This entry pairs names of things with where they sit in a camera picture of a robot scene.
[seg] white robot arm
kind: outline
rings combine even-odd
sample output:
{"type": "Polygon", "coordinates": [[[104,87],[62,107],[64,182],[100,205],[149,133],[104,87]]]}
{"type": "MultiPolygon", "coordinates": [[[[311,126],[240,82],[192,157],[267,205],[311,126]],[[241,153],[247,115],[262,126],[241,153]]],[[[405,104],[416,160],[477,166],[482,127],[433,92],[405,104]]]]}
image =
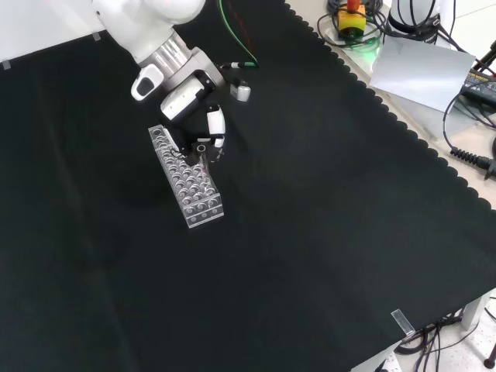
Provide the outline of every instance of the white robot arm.
{"type": "Polygon", "coordinates": [[[141,64],[174,33],[173,26],[195,18],[205,0],[93,0],[100,22],[141,64]]]}
{"type": "Polygon", "coordinates": [[[93,0],[110,35],[128,50],[142,70],[132,87],[137,101],[159,87],[170,95],[162,113],[174,121],[191,111],[224,79],[207,55],[189,50],[173,26],[191,21],[205,0],[93,0]]]}

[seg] white surface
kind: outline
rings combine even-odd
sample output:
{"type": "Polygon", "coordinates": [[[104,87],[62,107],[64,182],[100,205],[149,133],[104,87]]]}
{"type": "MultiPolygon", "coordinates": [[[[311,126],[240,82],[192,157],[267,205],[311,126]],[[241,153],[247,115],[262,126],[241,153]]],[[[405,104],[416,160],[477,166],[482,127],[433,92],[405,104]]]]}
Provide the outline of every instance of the white surface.
{"type": "Polygon", "coordinates": [[[350,372],[373,372],[375,371],[386,359],[390,359],[390,355],[394,352],[401,341],[389,346],[385,351],[376,356],[371,357],[369,360],[363,362],[359,366],[353,368],[350,372]]]}
{"type": "Polygon", "coordinates": [[[462,320],[462,328],[464,331],[469,332],[477,326],[479,320],[481,319],[482,313],[489,302],[490,296],[491,293],[487,293],[477,300],[472,301],[465,307],[462,320]]]}
{"type": "Polygon", "coordinates": [[[492,5],[494,0],[456,0],[456,17],[466,16],[492,5]]]}
{"type": "Polygon", "coordinates": [[[496,5],[459,17],[453,30],[453,38],[467,52],[482,58],[496,40],[495,20],[496,5]]]}
{"type": "Polygon", "coordinates": [[[388,36],[375,61],[370,86],[444,112],[474,61],[466,53],[388,36]]]}
{"type": "Polygon", "coordinates": [[[89,0],[0,0],[0,60],[103,30],[89,0]]]}
{"type": "Polygon", "coordinates": [[[154,64],[149,64],[145,68],[142,68],[139,72],[138,78],[134,81],[133,86],[131,87],[131,95],[137,101],[142,101],[143,99],[151,95],[163,82],[164,74],[162,74],[162,71],[160,71],[154,64]],[[141,95],[140,93],[138,93],[138,87],[140,86],[140,83],[144,78],[149,78],[151,80],[151,82],[153,83],[153,89],[145,95],[141,95]]]}
{"type": "MultiPolygon", "coordinates": [[[[487,306],[490,312],[496,315],[496,301],[492,300],[487,306]]],[[[441,331],[441,347],[453,345],[461,340],[468,332],[464,331],[461,324],[445,327],[441,331]]],[[[483,365],[489,357],[496,343],[496,322],[482,313],[480,323],[472,335],[459,345],[441,351],[439,362],[440,372],[488,372],[483,365]]],[[[419,355],[403,356],[396,354],[396,358],[403,372],[412,372],[419,355]]],[[[427,365],[428,372],[435,372],[435,358],[430,357],[427,365]]]]}
{"type": "Polygon", "coordinates": [[[188,77],[164,99],[160,106],[162,113],[169,120],[174,120],[197,99],[197,93],[204,89],[203,84],[195,76],[188,77]]]}

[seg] black tablecloth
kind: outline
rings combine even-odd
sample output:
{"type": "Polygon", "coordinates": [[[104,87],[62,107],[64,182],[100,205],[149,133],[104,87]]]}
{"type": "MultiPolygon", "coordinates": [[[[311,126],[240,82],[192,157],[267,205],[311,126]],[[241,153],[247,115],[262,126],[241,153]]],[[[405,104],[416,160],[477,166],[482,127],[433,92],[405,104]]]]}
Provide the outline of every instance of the black tablecloth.
{"type": "MultiPolygon", "coordinates": [[[[232,6],[261,69],[213,97],[226,215],[191,231],[109,35],[0,72],[2,371],[345,371],[496,287],[489,204],[283,2],[232,6]]],[[[177,31],[246,60],[213,1],[177,31]]]]}

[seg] black cable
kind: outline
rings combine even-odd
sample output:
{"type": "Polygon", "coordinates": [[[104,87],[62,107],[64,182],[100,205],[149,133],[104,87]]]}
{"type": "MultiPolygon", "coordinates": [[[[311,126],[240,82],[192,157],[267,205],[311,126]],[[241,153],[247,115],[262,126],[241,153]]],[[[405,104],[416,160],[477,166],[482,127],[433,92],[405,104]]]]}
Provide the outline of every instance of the black cable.
{"type": "Polygon", "coordinates": [[[453,23],[451,24],[451,30],[449,31],[449,36],[453,35],[453,29],[455,28],[456,22],[456,0],[453,0],[453,23]]]}
{"type": "Polygon", "coordinates": [[[410,0],[410,16],[412,18],[413,26],[417,27],[417,22],[415,21],[415,12],[413,11],[413,0],[410,0]]]}
{"type": "Polygon", "coordinates": [[[436,372],[439,372],[439,362],[441,360],[441,329],[439,329],[439,333],[437,335],[437,348],[438,348],[438,354],[437,354],[437,361],[436,361],[436,372]]]}
{"type": "MultiPolygon", "coordinates": [[[[455,48],[457,48],[460,52],[463,52],[463,53],[467,53],[467,51],[462,48],[460,45],[458,45],[458,43],[456,43],[456,41],[448,34],[448,32],[444,29],[443,26],[441,26],[441,24],[438,25],[438,30],[441,32],[441,33],[438,33],[438,35],[444,39],[445,41],[447,41],[448,43],[450,43],[451,45],[453,45],[455,48]]],[[[484,62],[481,62],[480,60],[478,60],[477,58],[475,59],[476,62],[478,62],[482,67],[483,67],[483,70],[488,70],[489,72],[491,72],[493,75],[496,75],[496,72],[492,71],[492,69],[489,68],[489,66],[487,64],[485,64],[484,62]]]]}
{"type": "Polygon", "coordinates": [[[403,16],[401,15],[400,0],[398,0],[398,1],[396,2],[396,4],[397,4],[397,7],[398,7],[398,15],[400,16],[400,20],[401,20],[401,22],[402,22],[404,25],[406,25],[407,23],[405,22],[405,20],[403,19],[403,16]]]}
{"type": "Polygon", "coordinates": [[[481,124],[484,124],[487,128],[496,129],[496,126],[494,125],[494,123],[492,122],[492,120],[491,120],[491,119],[489,119],[489,118],[487,117],[487,115],[484,113],[484,111],[483,111],[481,108],[479,108],[480,113],[482,114],[482,116],[483,116],[484,118],[487,118],[489,122],[485,122],[485,121],[484,121],[484,120],[482,120],[479,116],[477,116],[477,115],[475,114],[475,112],[473,112],[473,111],[470,109],[470,107],[468,107],[468,106],[465,104],[465,102],[463,102],[461,99],[459,99],[459,98],[458,98],[456,101],[457,101],[458,103],[460,103],[460,104],[463,106],[463,108],[464,108],[464,109],[466,109],[466,110],[468,111],[468,113],[470,113],[470,114],[472,115],[472,119],[473,119],[473,120],[478,121],[478,122],[480,122],[481,124]]]}
{"type": "MultiPolygon", "coordinates": [[[[463,315],[463,309],[460,312],[459,315],[456,315],[454,312],[453,314],[450,314],[446,317],[444,317],[440,322],[439,325],[440,327],[445,327],[445,326],[452,326],[454,324],[457,324],[462,321],[462,315],[463,315]]],[[[401,354],[401,355],[413,355],[418,352],[420,352],[424,347],[427,345],[427,339],[429,338],[429,334],[436,330],[437,325],[430,325],[428,327],[425,327],[424,329],[421,329],[420,331],[416,332],[412,337],[409,339],[406,339],[403,341],[400,346],[398,346],[395,350],[396,353],[401,354]],[[422,341],[418,346],[415,347],[406,347],[406,344],[412,343],[413,341],[419,339],[422,337],[422,341]]]]}
{"type": "Polygon", "coordinates": [[[427,371],[427,363],[429,362],[429,356],[430,352],[432,350],[432,347],[434,346],[434,341],[436,340],[436,337],[439,335],[439,327],[436,327],[436,331],[434,332],[434,336],[432,338],[432,344],[429,347],[429,352],[425,355],[425,362],[424,362],[424,372],[427,371]]]}
{"type": "Polygon", "coordinates": [[[450,140],[448,139],[448,136],[446,135],[446,117],[448,116],[448,111],[450,110],[450,107],[452,106],[453,103],[455,103],[455,101],[468,89],[471,89],[473,87],[477,87],[479,85],[483,85],[483,84],[488,84],[488,83],[491,83],[492,81],[479,81],[478,83],[475,83],[475,84],[472,84],[472,85],[469,85],[468,87],[463,87],[460,91],[460,93],[458,93],[458,95],[456,95],[455,98],[453,98],[451,100],[451,102],[449,103],[448,107],[446,108],[446,111],[444,112],[444,116],[443,116],[443,135],[444,135],[444,139],[446,141],[446,143],[448,143],[448,146],[451,148],[451,149],[454,149],[455,147],[451,144],[450,140]]]}
{"type": "Polygon", "coordinates": [[[486,311],[486,313],[492,317],[493,320],[496,320],[496,316],[492,315],[491,312],[489,310],[487,310],[486,308],[484,308],[484,310],[486,311]]]}
{"type": "Polygon", "coordinates": [[[490,127],[496,129],[496,124],[494,124],[494,122],[491,120],[491,118],[489,116],[487,116],[486,112],[484,111],[484,107],[482,107],[482,104],[479,102],[479,112],[481,113],[481,115],[490,123],[490,127]]]}
{"type": "Polygon", "coordinates": [[[450,347],[453,347],[453,346],[456,346],[458,345],[459,343],[463,342],[465,339],[467,339],[468,336],[470,336],[472,333],[475,332],[475,330],[477,329],[477,327],[479,326],[479,323],[475,326],[474,329],[472,329],[472,331],[467,334],[465,337],[463,337],[460,341],[458,341],[457,343],[454,343],[453,345],[449,345],[449,346],[445,346],[445,347],[442,347],[440,349],[435,349],[435,350],[432,350],[430,353],[436,353],[438,351],[441,351],[441,350],[446,350],[446,349],[449,349],[450,347]]]}
{"type": "MultiPolygon", "coordinates": [[[[367,20],[367,22],[371,22],[371,19],[364,15],[363,13],[361,12],[356,12],[354,10],[348,10],[348,9],[337,9],[336,10],[336,13],[329,13],[329,14],[325,14],[323,15],[322,17],[319,18],[319,20],[317,21],[317,32],[319,33],[320,37],[326,42],[328,43],[331,47],[339,47],[339,48],[347,48],[347,47],[354,47],[356,45],[370,45],[372,43],[376,43],[378,40],[380,40],[381,36],[374,36],[374,37],[371,37],[371,38],[368,38],[368,39],[365,39],[365,40],[357,40],[355,38],[352,38],[344,33],[341,33],[339,31],[339,28],[338,28],[338,25],[336,24],[336,16],[337,16],[337,13],[338,12],[349,12],[349,13],[353,13],[353,14],[360,14],[362,15],[363,17],[365,17],[365,19],[367,20]],[[322,20],[324,20],[325,18],[330,18],[332,20],[332,24],[334,25],[334,27],[336,28],[336,31],[338,32],[338,34],[345,40],[348,40],[347,42],[345,43],[341,43],[341,44],[338,44],[338,43],[335,43],[333,40],[331,40],[330,38],[327,37],[327,35],[324,35],[322,33],[322,30],[321,30],[321,22],[322,20]]],[[[374,29],[372,31],[370,31],[369,33],[366,33],[365,35],[363,36],[369,36],[371,35],[372,33],[375,33],[378,29],[374,29]]]]}
{"type": "MultiPolygon", "coordinates": [[[[327,10],[329,13],[334,13],[336,9],[340,6],[345,5],[342,0],[328,0],[327,1],[327,10]]],[[[365,5],[365,14],[368,16],[372,15],[372,11],[381,10],[384,5],[384,0],[365,0],[362,1],[362,5],[365,5]]]]}

